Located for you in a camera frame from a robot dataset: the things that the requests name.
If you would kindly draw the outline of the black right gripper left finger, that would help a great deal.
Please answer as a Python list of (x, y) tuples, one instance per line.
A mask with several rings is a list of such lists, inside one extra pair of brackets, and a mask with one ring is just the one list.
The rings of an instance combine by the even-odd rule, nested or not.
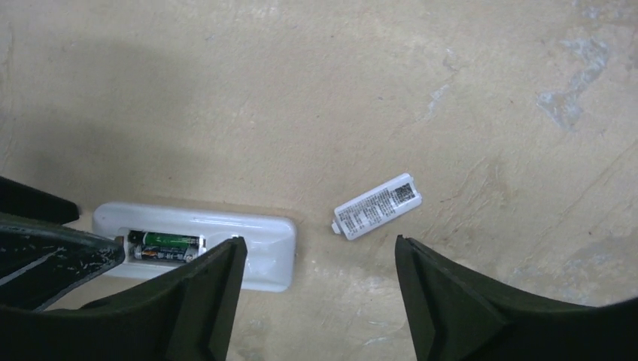
[(247, 246), (197, 259), (79, 309), (1, 309), (3, 360), (224, 360)]

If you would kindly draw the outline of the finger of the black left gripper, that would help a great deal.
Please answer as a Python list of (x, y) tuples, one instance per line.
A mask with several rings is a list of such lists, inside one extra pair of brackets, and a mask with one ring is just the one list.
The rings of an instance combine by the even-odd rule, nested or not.
[(67, 199), (1, 177), (1, 212), (63, 225), (80, 218), (80, 208)]
[(43, 311), (124, 259), (109, 238), (2, 214), (1, 306)]

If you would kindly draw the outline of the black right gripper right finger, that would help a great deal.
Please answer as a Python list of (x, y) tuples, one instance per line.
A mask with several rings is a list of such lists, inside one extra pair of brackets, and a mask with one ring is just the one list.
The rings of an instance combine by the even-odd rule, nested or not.
[(538, 296), (398, 236), (396, 272), (419, 360), (635, 360), (637, 301)]

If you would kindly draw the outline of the black silver AAA battery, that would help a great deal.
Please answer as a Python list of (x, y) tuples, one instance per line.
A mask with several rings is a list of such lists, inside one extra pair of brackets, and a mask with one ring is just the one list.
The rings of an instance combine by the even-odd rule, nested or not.
[(199, 251), (194, 247), (156, 247), (139, 245), (134, 248), (132, 255), (141, 261), (160, 262), (191, 262)]

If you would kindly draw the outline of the green black AAA battery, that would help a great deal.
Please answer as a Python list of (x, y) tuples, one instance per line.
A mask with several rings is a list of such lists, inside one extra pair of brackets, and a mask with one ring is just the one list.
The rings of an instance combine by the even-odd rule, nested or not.
[(128, 241), (133, 244), (179, 248), (199, 247), (202, 240), (197, 236), (176, 235), (161, 232), (143, 232), (136, 230), (131, 230), (127, 237)]

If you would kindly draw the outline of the white remote control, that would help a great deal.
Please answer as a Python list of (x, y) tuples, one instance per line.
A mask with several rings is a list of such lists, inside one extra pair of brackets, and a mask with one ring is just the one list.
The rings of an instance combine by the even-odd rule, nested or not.
[(93, 232), (119, 241), (126, 251), (123, 263), (107, 274), (146, 281), (185, 262), (135, 259), (132, 255), (134, 248), (144, 244), (128, 241), (127, 235), (131, 230), (200, 237), (200, 246), (194, 247), (200, 254), (227, 239), (241, 237), (248, 249), (242, 288), (279, 293), (292, 284), (297, 231), (294, 223), (285, 217), (125, 202), (98, 206), (93, 213)]

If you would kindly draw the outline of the white battery compartment cover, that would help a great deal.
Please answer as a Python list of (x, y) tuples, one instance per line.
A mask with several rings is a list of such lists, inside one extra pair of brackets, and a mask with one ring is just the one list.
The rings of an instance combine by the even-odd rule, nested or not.
[(336, 207), (331, 227), (353, 241), (421, 205), (414, 178), (403, 173)]

